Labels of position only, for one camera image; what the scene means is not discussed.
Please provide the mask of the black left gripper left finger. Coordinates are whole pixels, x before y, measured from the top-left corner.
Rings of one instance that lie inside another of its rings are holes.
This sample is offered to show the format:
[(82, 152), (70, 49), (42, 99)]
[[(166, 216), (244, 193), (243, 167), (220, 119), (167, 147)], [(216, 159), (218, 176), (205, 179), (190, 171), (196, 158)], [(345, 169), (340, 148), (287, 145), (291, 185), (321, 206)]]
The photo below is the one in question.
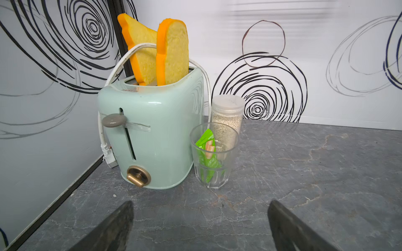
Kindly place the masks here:
[(133, 202), (126, 201), (70, 250), (124, 251), (133, 227), (133, 219)]

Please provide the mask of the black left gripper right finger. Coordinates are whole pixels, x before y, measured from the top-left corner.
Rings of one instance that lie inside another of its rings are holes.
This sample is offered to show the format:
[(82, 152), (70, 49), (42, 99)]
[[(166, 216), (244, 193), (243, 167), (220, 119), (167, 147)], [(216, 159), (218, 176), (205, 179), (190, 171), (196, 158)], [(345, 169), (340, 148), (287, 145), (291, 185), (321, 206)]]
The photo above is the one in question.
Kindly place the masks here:
[(336, 248), (318, 235), (277, 200), (268, 208), (268, 219), (278, 251), (335, 251)]

